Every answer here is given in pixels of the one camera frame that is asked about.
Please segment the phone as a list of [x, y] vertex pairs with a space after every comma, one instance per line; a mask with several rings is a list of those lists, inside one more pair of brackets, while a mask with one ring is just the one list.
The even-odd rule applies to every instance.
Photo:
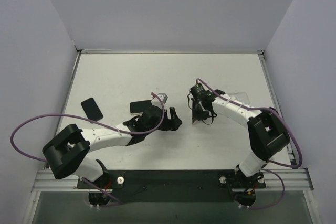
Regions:
[[129, 104], [130, 114], [137, 115], [143, 113], [152, 105], [151, 100], [133, 101]]

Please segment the black smartphone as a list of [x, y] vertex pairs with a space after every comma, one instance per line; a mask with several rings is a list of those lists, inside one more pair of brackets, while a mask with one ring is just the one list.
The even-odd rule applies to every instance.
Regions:
[[94, 98], [88, 98], [81, 102], [81, 107], [88, 119], [99, 121], [103, 119], [103, 114]]

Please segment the clear phone case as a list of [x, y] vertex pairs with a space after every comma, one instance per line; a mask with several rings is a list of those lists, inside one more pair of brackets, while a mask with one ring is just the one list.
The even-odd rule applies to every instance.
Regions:
[[229, 96], [229, 100], [233, 101], [234, 103], [241, 103], [243, 105], [249, 105], [250, 100], [246, 92], [232, 92], [227, 93]]

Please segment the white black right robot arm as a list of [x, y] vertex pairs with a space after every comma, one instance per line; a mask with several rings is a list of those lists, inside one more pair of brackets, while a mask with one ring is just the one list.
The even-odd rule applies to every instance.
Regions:
[[220, 90], [205, 90], [200, 83], [190, 88], [188, 99], [192, 102], [192, 123], [213, 122], [222, 115], [247, 129], [251, 151], [235, 168], [244, 179], [254, 177], [290, 142], [286, 127], [273, 109], [255, 109]]

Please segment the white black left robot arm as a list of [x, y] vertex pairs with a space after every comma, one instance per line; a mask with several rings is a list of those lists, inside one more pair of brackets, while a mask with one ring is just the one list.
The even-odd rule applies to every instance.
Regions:
[[115, 130], [80, 129], [70, 124], [43, 147], [43, 155], [56, 179], [76, 175], [101, 188], [108, 181], [107, 169], [101, 160], [87, 157], [88, 153], [138, 144], [156, 130], [177, 131], [181, 125], [174, 107], [162, 110], [150, 106], [141, 115], [118, 124]]

